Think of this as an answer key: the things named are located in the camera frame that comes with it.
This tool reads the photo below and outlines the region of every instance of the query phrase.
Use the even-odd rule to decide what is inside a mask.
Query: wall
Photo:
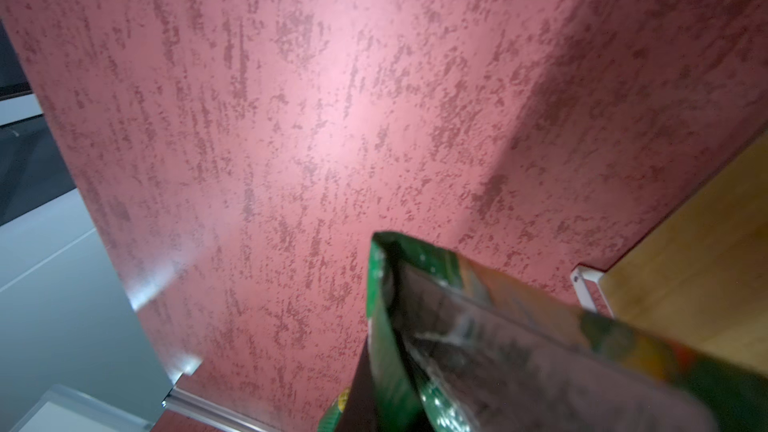
[[[310,430],[394,228],[573,302],[768,118],[766,0],[0,0],[191,392]]]
[[[0,255],[0,430],[56,384],[155,422],[171,382],[78,191],[0,227]]]

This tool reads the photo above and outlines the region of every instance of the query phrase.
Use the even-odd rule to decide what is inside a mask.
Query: green bag
[[[764,377],[406,235],[373,235],[366,316],[381,432],[768,430]]]

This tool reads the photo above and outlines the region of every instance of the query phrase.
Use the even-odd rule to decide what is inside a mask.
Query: white bracket
[[[610,304],[603,294],[603,290],[600,288],[600,279],[605,275],[604,272],[597,270],[596,268],[590,268],[585,265],[577,265],[573,272],[571,272],[571,285],[574,286],[576,291],[576,297],[578,298],[581,307],[587,309],[590,312],[597,312],[598,308],[594,305],[592,294],[589,293],[587,284],[584,281],[594,282],[598,286],[600,296],[603,302],[608,306],[608,312],[611,317],[614,316],[614,312],[610,310]]]

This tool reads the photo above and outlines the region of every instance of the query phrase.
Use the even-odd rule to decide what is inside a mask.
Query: wooden board
[[[600,286],[617,318],[768,374],[768,132]]]

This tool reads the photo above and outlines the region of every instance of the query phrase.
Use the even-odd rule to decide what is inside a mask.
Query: red textured wall
[[[372,231],[572,302],[768,119],[768,0],[0,1],[161,360],[284,430],[351,377]]]

